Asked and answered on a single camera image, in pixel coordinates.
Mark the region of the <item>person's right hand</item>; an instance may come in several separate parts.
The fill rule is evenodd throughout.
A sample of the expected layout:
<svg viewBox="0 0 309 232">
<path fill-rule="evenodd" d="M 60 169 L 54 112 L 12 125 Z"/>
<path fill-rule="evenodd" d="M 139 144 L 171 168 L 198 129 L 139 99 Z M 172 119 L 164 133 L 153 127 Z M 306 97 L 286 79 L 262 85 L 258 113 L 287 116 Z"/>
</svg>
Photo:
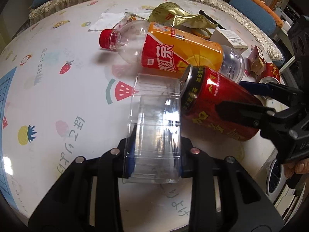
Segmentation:
<svg viewBox="0 0 309 232">
<path fill-rule="evenodd" d="M 309 173 L 309 158 L 293 161 L 283 165 L 284 175 L 287 179 L 291 178 L 294 174 L 308 174 Z"/>
</svg>

